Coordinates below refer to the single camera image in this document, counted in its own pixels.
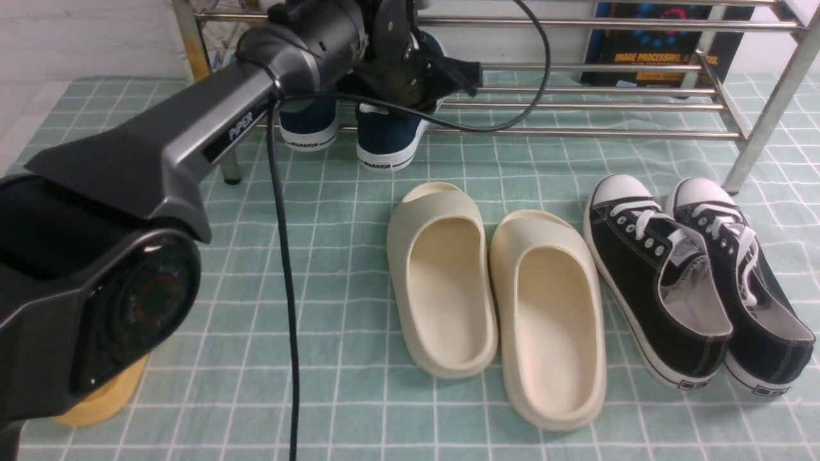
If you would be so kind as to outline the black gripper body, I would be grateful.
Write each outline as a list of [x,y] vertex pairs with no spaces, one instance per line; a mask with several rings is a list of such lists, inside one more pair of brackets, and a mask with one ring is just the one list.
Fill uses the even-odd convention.
[[457,92],[471,97],[482,87],[482,65],[449,58],[419,27],[419,10],[431,1],[357,1],[366,43],[363,60],[340,81],[340,91],[416,111]]

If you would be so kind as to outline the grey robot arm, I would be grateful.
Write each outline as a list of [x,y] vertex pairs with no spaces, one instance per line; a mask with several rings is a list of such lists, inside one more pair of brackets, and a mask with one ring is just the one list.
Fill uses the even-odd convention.
[[60,416],[166,341],[213,239],[199,184],[264,116],[317,99],[428,118],[475,95],[479,62],[440,56],[412,1],[275,4],[235,61],[2,178],[2,459],[24,423]]

